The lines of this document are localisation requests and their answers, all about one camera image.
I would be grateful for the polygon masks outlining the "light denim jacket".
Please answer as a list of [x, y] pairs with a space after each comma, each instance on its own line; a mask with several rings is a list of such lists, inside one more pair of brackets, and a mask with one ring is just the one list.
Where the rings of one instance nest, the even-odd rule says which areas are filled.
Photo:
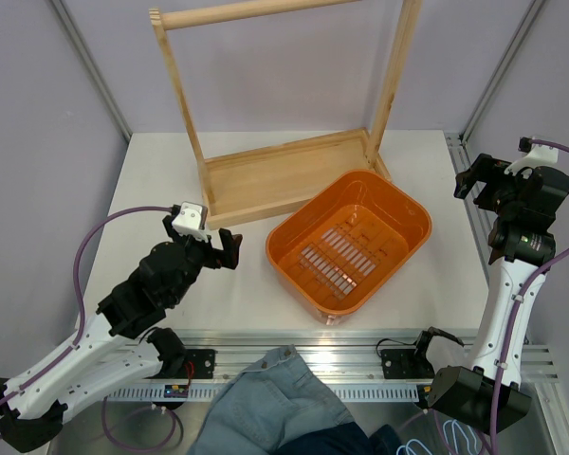
[[188, 452], [272, 454], [306, 434], [354, 422], [296, 347], [286, 345], [266, 352], [217, 393]]

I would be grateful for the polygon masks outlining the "dark blue denim garment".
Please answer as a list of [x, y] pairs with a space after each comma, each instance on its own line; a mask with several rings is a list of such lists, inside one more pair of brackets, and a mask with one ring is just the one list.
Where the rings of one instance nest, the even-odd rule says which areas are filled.
[[274, 454], [396, 454], [401, 445], [399, 435], [390, 425], [367, 436], [357, 423], [349, 423], [307, 433], [280, 446]]

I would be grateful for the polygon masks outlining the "light blue skirt hanger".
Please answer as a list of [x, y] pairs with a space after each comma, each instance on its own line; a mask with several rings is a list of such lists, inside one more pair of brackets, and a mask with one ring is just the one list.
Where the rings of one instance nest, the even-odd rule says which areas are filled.
[[407, 438], [395, 451], [403, 455], [432, 455], [432, 454], [489, 454], [490, 450], [484, 445], [483, 437], [457, 420], [439, 422], [435, 441], [427, 442], [421, 438]]

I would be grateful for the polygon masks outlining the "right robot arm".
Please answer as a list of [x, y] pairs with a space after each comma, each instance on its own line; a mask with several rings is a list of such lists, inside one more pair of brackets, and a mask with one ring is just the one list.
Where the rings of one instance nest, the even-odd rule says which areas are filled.
[[478, 182], [474, 204], [495, 213], [488, 236], [489, 282], [485, 310], [470, 351], [447, 332], [423, 331], [412, 351], [413, 368], [433, 375], [427, 405], [495, 436], [531, 406], [521, 391], [521, 356], [535, 299], [555, 258], [549, 229], [569, 194], [569, 176], [531, 156], [510, 163], [481, 154], [456, 176], [464, 199]]

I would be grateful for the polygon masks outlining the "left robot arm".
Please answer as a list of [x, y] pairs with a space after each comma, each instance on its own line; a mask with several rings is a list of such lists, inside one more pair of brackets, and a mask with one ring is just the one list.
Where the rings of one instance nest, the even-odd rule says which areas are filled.
[[77, 413], [137, 379], [179, 375], [184, 344], [160, 328], [203, 268], [235, 269], [242, 235], [219, 231], [209, 240], [174, 234], [154, 246], [129, 278], [113, 288], [75, 334], [34, 367], [0, 378], [0, 438], [20, 453], [39, 448]]

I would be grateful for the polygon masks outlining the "wooden clothes rack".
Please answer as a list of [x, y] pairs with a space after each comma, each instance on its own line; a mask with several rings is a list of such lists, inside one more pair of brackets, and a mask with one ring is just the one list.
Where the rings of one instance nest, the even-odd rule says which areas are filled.
[[244, 1], [173, 12], [149, 10], [196, 161], [209, 228], [226, 228], [292, 212], [354, 169], [390, 176], [379, 150], [422, 8], [419, 1], [405, 1], [401, 6], [371, 129], [357, 128], [214, 158], [203, 155], [168, 32], [323, 5], [322, 1]]

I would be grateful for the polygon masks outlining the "orange plastic basket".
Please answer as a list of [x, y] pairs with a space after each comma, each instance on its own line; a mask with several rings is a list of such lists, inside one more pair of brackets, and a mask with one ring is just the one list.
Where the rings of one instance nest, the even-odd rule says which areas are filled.
[[315, 319], [336, 325], [366, 303], [431, 235], [431, 217], [377, 173], [353, 170], [266, 238], [281, 285]]

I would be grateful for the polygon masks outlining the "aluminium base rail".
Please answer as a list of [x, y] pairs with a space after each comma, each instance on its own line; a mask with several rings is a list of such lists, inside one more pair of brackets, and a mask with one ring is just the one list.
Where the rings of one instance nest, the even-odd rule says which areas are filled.
[[179, 331], [193, 359], [192, 377], [129, 379], [100, 399], [114, 403], [208, 403], [267, 351], [294, 345], [309, 369], [343, 402], [418, 402], [431, 382], [412, 369], [416, 334], [375, 330]]

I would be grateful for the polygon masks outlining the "aluminium corner post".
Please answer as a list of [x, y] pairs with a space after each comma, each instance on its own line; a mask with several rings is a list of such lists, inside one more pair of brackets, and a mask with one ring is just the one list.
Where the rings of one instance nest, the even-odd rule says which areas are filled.
[[486, 113], [487, 108], [497, 95], [497, 92], [501, 84], [504, 82], [510, 67], [523, 48], [528, 35], [538, 22], [542, 11], [547, 5], [547, 0], [531, 0], [529, 2], [529, 5], [508, 41], [502, 56], [489, 77], [485, 88], [483, 89], [479, 99], [476, 101], [463, 130], [459, 133], [459, 139], [463, 145], [468, 144], [472, 134]]
[[51, 10], [58, 26], [61, 28], [66, 40], [82, 66], [83, 72], [101, 100], [101, 104], [108, 117], [111, 119], [123, 140], [129, 143], [133, 131], [121, 112], [67, 3], [63, 0], [47, 0], [46, 5]]

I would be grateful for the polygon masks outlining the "left aluminium corner post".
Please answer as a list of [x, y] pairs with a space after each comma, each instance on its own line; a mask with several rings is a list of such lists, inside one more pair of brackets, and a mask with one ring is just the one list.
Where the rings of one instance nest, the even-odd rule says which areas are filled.
[[111, 119], [123, 140], [129, 143], [133, 131], [121, 112], [67, 3], [63, 0], [47, 0], [46, 5], [51, 10], [58, 26], [61, 28], [66, 40], [82, 66], [83, 72], [101, 100], [101, 104], [108, 117]]

